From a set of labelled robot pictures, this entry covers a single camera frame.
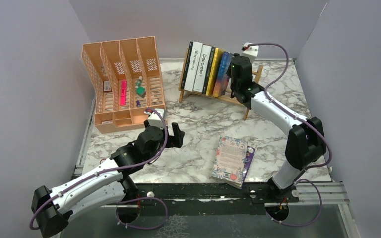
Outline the blue orange book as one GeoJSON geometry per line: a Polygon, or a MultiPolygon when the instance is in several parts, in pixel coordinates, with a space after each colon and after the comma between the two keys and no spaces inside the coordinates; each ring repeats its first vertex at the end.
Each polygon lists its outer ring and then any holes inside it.
{"type": "Polygon", "coordinates": [[[213,91],[214,97],[225,95],[225,91],[226,91],[228,79],[229,79],[229,77],[227,76],[227,72],[228,72],[232,57],[233,57],[232,53],[228,51],[223,52],[222,59],[218,69],[214,91],[213,91]]]}

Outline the black Moon and Sixpence book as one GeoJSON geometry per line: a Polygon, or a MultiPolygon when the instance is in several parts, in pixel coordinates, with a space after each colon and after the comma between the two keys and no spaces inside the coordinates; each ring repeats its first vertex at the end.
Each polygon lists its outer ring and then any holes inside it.
{"type": "Polygon", "coordinates": [[[191,51],[193,47],[194,41],[189,42],[189,46],[187,48],[187,54],[184,60],[184,65],[183,65],[183,73],[182,73],[182,80],[180,83],[180,89],[184,90],[185,89],[185,82],[186,82],[186,77],[187,77],[187,71],[189,67],[189,62],[190,62],[190,57],[191,57],[191,51]]]}

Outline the white Decorate Furniture book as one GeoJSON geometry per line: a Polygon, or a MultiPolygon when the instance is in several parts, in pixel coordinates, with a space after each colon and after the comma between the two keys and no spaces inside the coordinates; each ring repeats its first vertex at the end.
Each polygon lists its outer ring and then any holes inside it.
{"type": "Polygon", "coordinates": [[[193,91],[202,93],[205,77],[206,77],[206,71],[207,71],[207,64],[209,61],[209,57],[211,54],[212,46],[211,45],[203,45],[200,55],[200,60],[196,72],[195,82],[193,86],[193,91]]]}

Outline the white Afternoon tea book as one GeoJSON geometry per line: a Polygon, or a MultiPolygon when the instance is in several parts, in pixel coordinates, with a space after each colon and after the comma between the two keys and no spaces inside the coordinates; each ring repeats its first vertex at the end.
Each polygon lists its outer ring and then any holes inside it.
{"type": "Polygon", "coordinates": [[[192,43],[191,54],[190,54],[189,63],[188,63],[187,76],[186,76],[186,81],[184,84],[184,90],[186,91],[193,90],[202,46],[203,46],[203,43],[201,42],[194,41],[192,43]]]}

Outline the yellow book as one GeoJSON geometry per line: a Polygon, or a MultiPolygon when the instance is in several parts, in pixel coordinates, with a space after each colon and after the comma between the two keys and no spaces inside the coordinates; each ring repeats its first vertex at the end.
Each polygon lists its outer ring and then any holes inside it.
{"type": "Polygon", "coordinates": [[[223,49],[216,47],[210,69],[210,75],[208,79],[208,85],[206,90],[206,96],[211,96],[214,90],[215,79],[217,75],[218,64],[222,59],[223,49]]]}

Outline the dark green book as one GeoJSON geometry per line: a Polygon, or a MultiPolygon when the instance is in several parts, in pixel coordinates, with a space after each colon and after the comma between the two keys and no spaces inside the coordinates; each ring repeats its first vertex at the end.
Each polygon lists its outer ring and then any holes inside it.
{"type": "Polygon", "coordinates": [[[216,49],[215,46],[211,47],[210,55],[209,55],[209,58],[208,58],[208,64],[207,64],[207,69],[206,69],[205,79],[204,79],[204,86],[203,86],[203,91],[202,91],[203,95],[205,95],[206,92],[207,92],[209,75],[210,75],[210,70],[211,70],[211,66],[212,66],[212,61],[213,61],[213,58],[214,58],[215,49],[216,49]]]}

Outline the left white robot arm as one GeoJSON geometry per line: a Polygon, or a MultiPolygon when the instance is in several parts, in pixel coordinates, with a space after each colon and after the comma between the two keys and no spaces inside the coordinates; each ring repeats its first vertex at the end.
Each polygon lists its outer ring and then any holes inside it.
{"type": "Polygon", "coordinates": [[[166,148],[181,148],[185,132],[171,124],[173,135],[163,124],[145,122],[136,140],[119,147],[103,163],[84,175],[53,188],[41,186],[34,191],[31,230],[50,238],[64,230],[71,219],[92,208],[117,201],[137,199],[137,187],[130,175],[157,159],[166,148]]]}

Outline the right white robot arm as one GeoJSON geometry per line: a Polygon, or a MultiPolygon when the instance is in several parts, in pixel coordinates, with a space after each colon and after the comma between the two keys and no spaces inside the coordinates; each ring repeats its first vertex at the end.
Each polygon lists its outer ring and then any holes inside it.
{"type": "Polygon", "coordinates": [[[252,64],[247,56],[235,53],[227,75],[231,80],[231,97],[272,122],[287,136],[286,161],[267,181],[267,197],[278,202],[286,196],[308,165],[326,153],[322,121],[294,112],[254,82],[252,64]]]}

